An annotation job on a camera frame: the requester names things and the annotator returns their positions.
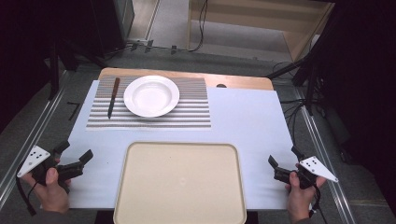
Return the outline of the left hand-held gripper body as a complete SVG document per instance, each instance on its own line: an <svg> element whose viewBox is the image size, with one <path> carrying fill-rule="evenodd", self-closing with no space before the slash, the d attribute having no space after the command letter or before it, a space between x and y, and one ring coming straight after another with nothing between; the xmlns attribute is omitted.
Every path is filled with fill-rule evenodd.
<svg viewBox="0 0 396 224"><path fill-rule="evenodd" d="M17 177L23 177L31 173L36 183L45 186L48 169L55 168L59 175L58 184L66 192L69 192L69 187L65 181L82 175L85 164L81 163L78 159L76 162L61 165L57 162L61 156L62 154L56 155L53 150L47 151L42 147L34 146L17 172Z"/></svg>

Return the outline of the striped placemat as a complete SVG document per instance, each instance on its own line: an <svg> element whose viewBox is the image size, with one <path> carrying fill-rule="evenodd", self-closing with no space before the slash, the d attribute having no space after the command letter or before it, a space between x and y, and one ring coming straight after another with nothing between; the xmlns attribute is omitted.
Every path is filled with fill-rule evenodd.
<svg viewBox="0 0 396 224"><path fill-rule="evenodd" d="M211 127L206 84L202 78L169 77L177 84L179 101L169 113L157 118L143 118L133 114L123 101L127 86L139 77L120 77L120 85L111 119L107 110L115 81L114 76L99 81L86 124L89 130L132 129L208 129Z"/></svg>

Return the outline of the light wooden shelf unit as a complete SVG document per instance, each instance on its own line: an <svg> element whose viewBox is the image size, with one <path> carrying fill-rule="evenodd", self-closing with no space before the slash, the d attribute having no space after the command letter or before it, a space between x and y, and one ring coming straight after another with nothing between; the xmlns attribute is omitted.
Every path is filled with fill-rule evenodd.
<svg viewBox="0 0 396 224"><path fill-rule="evenodd" d="M320 34L334 3L319 0L208 0L206 21L283 32L295 62Z"/></svg>

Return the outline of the floor power strip with plugs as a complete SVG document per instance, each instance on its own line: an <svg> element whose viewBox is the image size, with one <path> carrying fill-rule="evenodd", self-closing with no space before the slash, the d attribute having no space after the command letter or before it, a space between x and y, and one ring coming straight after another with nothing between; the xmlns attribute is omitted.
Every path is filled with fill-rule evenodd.
<svg viewBox="0 0 396 224"><path fill-rule="evenodd" d="M176 54L178 52L178 47L177 46L171 46L170 48L154 46L153 45L153 40L149 40L149 41L139 41L139 40L137 40L137 41L134 41L134 42L130 42L128 44L128 47L131 50L136 50L138 48L143 48L145 53L149 53L153 49L169 50L172 55L174 55L174 54Z"/></svg>

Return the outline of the person's right hand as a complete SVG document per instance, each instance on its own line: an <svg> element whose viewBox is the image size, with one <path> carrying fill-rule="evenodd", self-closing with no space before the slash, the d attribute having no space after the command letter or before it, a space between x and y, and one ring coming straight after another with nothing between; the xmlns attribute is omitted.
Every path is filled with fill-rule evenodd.
<svg viewBox="0 0 396 224"><path fill-rule="evenodd" d="M285 189L290 192L287 200L287 211L290 221L310 218L309 205L313 201L316 189L314 187L301 189L300 179L295 172L290 174L290 182L285 186Z"/></svg>

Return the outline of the white round plate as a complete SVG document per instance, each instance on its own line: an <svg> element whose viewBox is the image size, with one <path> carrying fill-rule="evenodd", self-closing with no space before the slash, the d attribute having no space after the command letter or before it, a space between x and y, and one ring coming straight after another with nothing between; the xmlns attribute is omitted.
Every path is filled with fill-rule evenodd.
<svg viewBox="0 0 396 224"><path fill-rule="evenodd" d="M179 89L167 77L139 77L127 86L123 101L133 114L143 118L157 118L176 107Z"/></svg>

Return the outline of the dark curtain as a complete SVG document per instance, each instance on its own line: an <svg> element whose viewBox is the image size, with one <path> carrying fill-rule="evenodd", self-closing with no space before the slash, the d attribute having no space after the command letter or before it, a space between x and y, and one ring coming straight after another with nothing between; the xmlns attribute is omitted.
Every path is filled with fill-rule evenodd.
<svg viewBox="0 0 396 224"><path fill-rule="evenodd" d="M396 0L335 0L323 93L396 216Z"/></svg>
<svg viewBox="0 0 396 224"><path fill-rule="evenodd" d="M50 81L45 60L73 0L0 0L0 133Z"/></svg>

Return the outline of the metal floor rail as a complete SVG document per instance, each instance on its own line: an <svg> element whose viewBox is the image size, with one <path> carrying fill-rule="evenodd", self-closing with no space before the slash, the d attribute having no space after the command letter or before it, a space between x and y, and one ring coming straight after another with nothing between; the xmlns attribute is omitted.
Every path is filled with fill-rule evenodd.
<svg viewBox="0 0 396 224"><path fill-rule="evenodd" d="M318 125L315 121L315 117L310 114L306 106L302 109L302 114L305 125L307 126L307 130L310 133L317 157L335 176L338 176L338 174L333 168L331 159L327 152L327 148L325 147L325 144L319 133ZM341 180L338 180L337 183L331 181L329 183L329 188L332 193L332 198L334 200L335 206L337 208L342 223L357 224L356 219L354 218L351 212L351 208L347 200L347 197L343 191Z"/></svg>
<svg viewBox="0 0 396 224"><path fill-rule="evenodd" d="M50 87L45 86L0 134L0 211L14 189L19 164L46 130L71 76L73 73L62 72L60 89L54 97L48 99L44 91Z"/></svg>

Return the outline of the white table sheet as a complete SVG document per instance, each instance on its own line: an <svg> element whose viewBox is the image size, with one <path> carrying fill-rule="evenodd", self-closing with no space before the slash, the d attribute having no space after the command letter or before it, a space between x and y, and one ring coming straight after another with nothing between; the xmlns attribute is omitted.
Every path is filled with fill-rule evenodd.
<svg viewBox="0 0 396 224"><path fill-rule="evenodd" d="M275 91L209 88L211 127L204 130L130 129L88 131L86 125L99 83L94 81L69 136L63 159L93 152L84 174L72 181L73 208L112 209L117 199L126 149L133 142L191 142L233 145L239 154L246 207L284 209L287 192L274 180L270 156L291 169L297 162Z"/></svg>

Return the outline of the black metal stand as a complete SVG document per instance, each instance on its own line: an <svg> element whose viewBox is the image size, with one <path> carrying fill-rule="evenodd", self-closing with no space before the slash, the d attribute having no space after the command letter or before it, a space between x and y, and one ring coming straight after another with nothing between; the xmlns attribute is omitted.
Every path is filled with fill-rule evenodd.
<svg viewBox="0 0 396 224"><path fill-rule="evenodd" d="M60 91L59 62L62 62L67 70L75 71L78 68L78 62L74 56L75 53L82 55L100 68L106 67L104 62L82 46L68 39L54 38L49 45L50 100Z"/></svg>
<svg viewBox="0 0 396 224"><path fill-rule="evenodd" d="M313 115L312 105L314 103L314 91L319 75L318 61L320 59L321 52L321 47L314 46L302 59L297 62L290 63L289 65L266 76L266 78L274 79L297 69L297 73L291 82L295 87L301 87L306 81L308 82L303 105L310 116Z"/></svg>

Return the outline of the beige plastic tray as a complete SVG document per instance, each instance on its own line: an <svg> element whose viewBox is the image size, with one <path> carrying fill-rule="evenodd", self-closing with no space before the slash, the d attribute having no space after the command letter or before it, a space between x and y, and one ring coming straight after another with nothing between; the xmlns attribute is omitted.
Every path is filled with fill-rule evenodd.
<svg viewBox="0 0 396 224"><path fill-rule="evenodd" d="M238 153L229 144L129 146L115 224L244 224Z"/></svg>

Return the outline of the brown-handled knife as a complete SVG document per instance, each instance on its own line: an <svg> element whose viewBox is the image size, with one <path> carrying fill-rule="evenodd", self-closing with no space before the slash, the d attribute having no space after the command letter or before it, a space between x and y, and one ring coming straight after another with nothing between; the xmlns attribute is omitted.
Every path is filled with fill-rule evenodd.
<svg viewBox="0 0 396 224"><path fill-rule="evenodd" d="M114 81L114 85L113 85L113 90L112 90L112 94L111 94L111 98L110 98L109 107L107 110L107 118L108 119L111 119L111 116L112 116L112 111L113 111L115 100L117 97L119 85L120 85L120 78L116 77L115 81Z"/></svg>

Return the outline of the person's left hand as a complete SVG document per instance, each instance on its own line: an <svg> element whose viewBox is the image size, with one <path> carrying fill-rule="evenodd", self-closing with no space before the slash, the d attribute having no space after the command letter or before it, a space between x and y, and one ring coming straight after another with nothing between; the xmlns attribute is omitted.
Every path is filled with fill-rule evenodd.
<svg viewBox="0 0 396 224"><path fill-rule="evenodd" d="M29 184L35 196L41 202L42 208L49 212L66 214L69 210L69 199L66 191L58 184L58 172L55 168L49 168L46 173L46 185L37 184L30 173L21 179Z"/></svg>

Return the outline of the black cabinet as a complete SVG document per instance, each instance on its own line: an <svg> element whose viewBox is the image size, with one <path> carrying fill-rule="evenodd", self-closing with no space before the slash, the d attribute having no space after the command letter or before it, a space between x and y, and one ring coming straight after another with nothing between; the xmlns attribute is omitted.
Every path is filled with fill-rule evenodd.
<svg viewBox="0 0 396 224"><path fill-rule="evenodd" d="M134 22L133 0L91 0L100 55L123 49Z"/></svg>

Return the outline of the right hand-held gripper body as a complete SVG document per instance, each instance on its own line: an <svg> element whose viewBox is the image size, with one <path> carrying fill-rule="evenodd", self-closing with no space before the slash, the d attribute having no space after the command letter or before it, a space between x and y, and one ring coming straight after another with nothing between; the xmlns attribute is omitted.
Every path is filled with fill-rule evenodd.
<svg viewBox="0 0 396 224"><path fill-rule="evenodd" d="M338 178L316 157L312 156L301 160L295 170L300 179L300 188L308 189L317 183L317 177L321 176L327 180L337 183ZM274 179L289 184L291 170L278 166L274 169Z"/></svg>

